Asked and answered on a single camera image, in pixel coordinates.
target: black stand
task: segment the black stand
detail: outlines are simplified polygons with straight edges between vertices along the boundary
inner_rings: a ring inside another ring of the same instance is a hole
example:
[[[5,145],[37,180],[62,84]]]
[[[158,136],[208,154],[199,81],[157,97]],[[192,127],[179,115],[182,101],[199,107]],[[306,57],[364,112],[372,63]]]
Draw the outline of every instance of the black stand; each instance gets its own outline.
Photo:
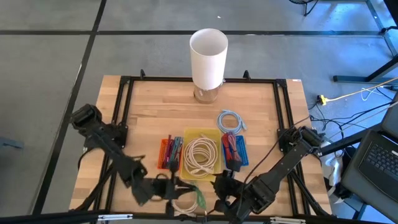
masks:
[[[391,70],[398,66],[398,55],[394,56],[391,61],[387,62],[381,68],[377,69],[368,77],[356,77],[346,75],[335,75],[333,81],[335,82],[351,82],[351,83],[383,83],[391,78],[382,78],[384,75],[389,73]],[[397,84],[398,81],[392,81],[389,84]]]

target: blue cable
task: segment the blue cable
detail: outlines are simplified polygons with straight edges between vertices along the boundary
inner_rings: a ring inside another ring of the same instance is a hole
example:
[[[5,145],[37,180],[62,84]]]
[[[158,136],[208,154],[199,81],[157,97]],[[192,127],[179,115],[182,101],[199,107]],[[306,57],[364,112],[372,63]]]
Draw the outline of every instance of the blue cable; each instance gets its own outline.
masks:
[[[238,126],[236,128],[224,127],[222,122],[223,122],[223,118],[225,115],[233,115],[238,120]],[[248,127],[246,126],[246,124],[244,123],[242,118],[237,113],[235,113],[234,111],[230,111],[230,110],[223,110],[223,112],[220,113],[220,115],[218,115],[217,126],[222,132],[224,132],[224,133],[232,132],[234,135],[237,135],[242,130],[242,128],[245,130],[248,129]]]

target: wooden table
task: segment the wooden table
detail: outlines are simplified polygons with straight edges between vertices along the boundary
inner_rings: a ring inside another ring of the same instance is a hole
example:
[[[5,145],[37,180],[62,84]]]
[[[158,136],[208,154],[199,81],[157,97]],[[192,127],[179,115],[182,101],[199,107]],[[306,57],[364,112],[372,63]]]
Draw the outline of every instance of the wooden table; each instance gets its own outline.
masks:
[[[96,105],[102,112],[105,123],[111,121],[119,79],[120,76],[104,76],[103,78]],[[303,86],[300,80],[287,80],[287,86],[294,122],[297,122],[308,116]],[[282,90],[280,90],[285,127],[288,127],[282,96]],[[242,167],[241,171],[235,175],[236,179],[243,181],[248,172],[266,155],[277,140],[276,130],[279,126],[271,84],[224,83],[220,88],[218,99],[206,105],[194,99],[192,82],[136,81],[127,120],[129,132],[124,152],[129,156],[146,155],[142,162],[148,170],[147,177],[155,177],[159,172],[169,174],[167,171],[156,168],[161,139],[167,138],[168,134],[183,136],[185,128],[217,128],[216,117],[222,109],[233,110],[240,114],[248,127],[248,130],[241,131],[241,134],[245,138],[249,165]],[[225,126],[237,125],[233,117],[226,116],[223,122]],[[300,126],[303,125],[311,126],[310,120],[300,124]],[[96,185],[103,156],[102,150],[95,150],[82,160],[70,208],[79,206]],[[253,176],[269,170],[281,157],[282,153],[277,147],[253,173]],[[302,160],[302,166],[307,188],[322,208],[331,213],[319,160],[313,156],[307,156]],[[211,210],[217,200],[212,185],[209,182],[198,182],[198,186],[206,198],[207,210]],[[101,199],[101,208],[104,207],[107,192],[106,186]],[[301,195],[297,186],[295,192],[298,209],[300,213],[303,213]],[[186,194],[180,197],[177,203],[181,207],[190,207],[194,198],[195,194]],[[164,213],[165,203],[166,201],[148,202],[142,207],[138,206],[133,199],[131,189],[125,188],[118,177],[111,211]],[[203,214],[200,208],[195,212]],[[261,215],[292,215],[286,179],[280,185],[275,202]]]

